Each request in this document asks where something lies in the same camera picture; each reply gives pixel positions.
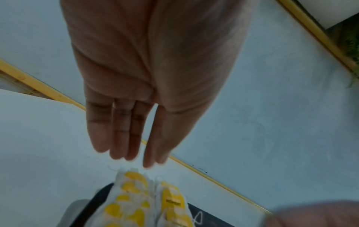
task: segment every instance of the yellow strip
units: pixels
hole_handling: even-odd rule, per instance
[[[347,69],[354,71],[356,63],[345,56],[335,43],[319,28],[316,23],[292,0],[277,0],[316,40],[318,40]]]
[[[0,59],[0,70],[4,73],[20,80],[27,86],[32,87],[33,89],[41,92],[44,95],[52,98],[53,100],[66,102],[73,104],[83,110],[85,110],[85,106],[81,105],[80,103],[72,100],[71,98],[67,97],[66,95],[58,92],[57,90],[53,89],[49,85],[35,79],[34,77],[30,76],[29,74],[21,71],[20,69],[10,65],[9,63],[5,62],[4,60]]]
[[[6,63],[5,61],[0,59],[0,70],[7,73],[8,75],[20,80],[21,82],[23,82],[24,84],[34,88],[35,90],[43,93],[44,95],[47,95],[48,97],[56,100],[56,101],[60,101],[60,102],[66,102],[66,103],[70,103],[70,104],[74,104],[77,107],[80,107],[83,110],[86,110],[86,107],[84,105],[81,105],[78,102],[75,102],[74,100],[70,99],[69,97],[63,95],[62,93],[60,93],[59,91],[56,91],[55,89],[53,89],[52,87],[50,87],[49,85],[33,78],[32,76],[30,76],[29,74],[24,73],[23,71],[21,71],[20,69]],[[222,187],[223,189],[233,193],[234,195],[238,196],[239,198],[243,199],[244,201],[248,202],[249,204],[255,206],[256,208],[258,208],[261,212],[264,212],[266,214],[270,214],[270,212],[266,209],[264,209],[263,207],[261,207],[260,205],[254,203],[253,201],[249,200],[248,198],[240,195],[239,193],[233,191],[232,189],[229,189],[228,187],[222,185],[221,183],[215,181],[214,179],[210,178],[209,176],[205,175],[204,173],[196,170],[195,168],[193,168],[192,166],[176,159],[173,156],[170,156],[170,159],[172,159],[173,161],[183,165],[184,167],[192,170],[193,172],[199,174],[200,176],[206,178],[207,180],[211,181],[212,183]]]

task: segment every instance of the yellow line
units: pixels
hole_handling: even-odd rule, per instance
[[[77,107],[80,107],[83,110],[86,110],[86,107],[84,105],[81,105],[78,102],[75,102],[74,100],[70,99],[69,97],[63,95],[62,93],[60,93],[59,91],[56,91],[55,89],[53,89],[52,87],[50,87],[49,85],[33,78],[32,76],[30,76],[29,74],[24,73],[23,71],[21,71],[20,69],[6,63],[3,60],[0,60],[0,70],[7,73],[8,75],[20,80],[21,82],[25,83],[26,85],[34,88],[35,90],[43,93],[44,95],[47,95],[48,97],[56,100],[56,101],[60,101],[60,102],[66,102],[66,103],[70,103],[70,104],[74,104]],[[178,160],[177,158],[170,156],[170,159],[172,159],[173,161],[183,165],[184,167],[192,170],[193,172],[199,174],[200,176],[206,178],[207,180],[211,181],[212,183],[224,188],[225,190],[233,193],[234,195],[238,196],[239,198],[243,199],[244,201],[248,202],[249,204],[253,205],[254,207],[258,208],[261,212],[264,212],[266,214],[270,214],[270,212],[266,209],[264,209],[263,207],[261,207],[260,205],[254,203],[253,201],[249,200],[248,198],[240,195],[239,193],[233,191],[232,189],[229,189],[228,187],[222,185],[221,183],[215,181],[214,179],[210,178],[209,176],[205,175],[204,173],[196,170],[195,168],[193,168],[192,166]]]
[[[354,71],[356,63],[344,55],[335,43],[319,28],[316,23],[292,0],[277,0],[317,41],[319,41],[348,70]]]
[[[61,92],[53,89],[52,87],[48,86],[47,84],[35,79],[34,77],[30,76],[29,74],[21,71],[20,69],[10,65],[9,63],[5,62],[4,60],[0,59],[0,70],[4,73],[20,80],[24,84],[32,87],[33,89],[41,92],[44,95],[52,98],[53,100],[66,102],[73,104],[83,110],[85,110],[85,106],[81,105],[80,103],[72,100],[71,98],[67,97],[66,95],[62,94]]]

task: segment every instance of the yellow and white package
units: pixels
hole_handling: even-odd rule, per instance
[[[119,171],[106,201],[85,227],[155,226],[153,181],[135,170]]]
[[[157,181],[155,205],[157,227],[194,227],[187,201],[177,187]]]

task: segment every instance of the human hand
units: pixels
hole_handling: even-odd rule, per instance
[[[359,202],[334,202],[289,209],[269,217],[265,227],[359,227]]]
[[[98,152],[164,163],[227,79],[256,0],[61,0]]]

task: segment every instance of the skin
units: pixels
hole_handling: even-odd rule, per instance
[[[224,85],[256,0],[61,0],[98,152],[165,163]]]
[[[359,227],[359,202],[332,202],[288,209],[269,217],[264,227]]]

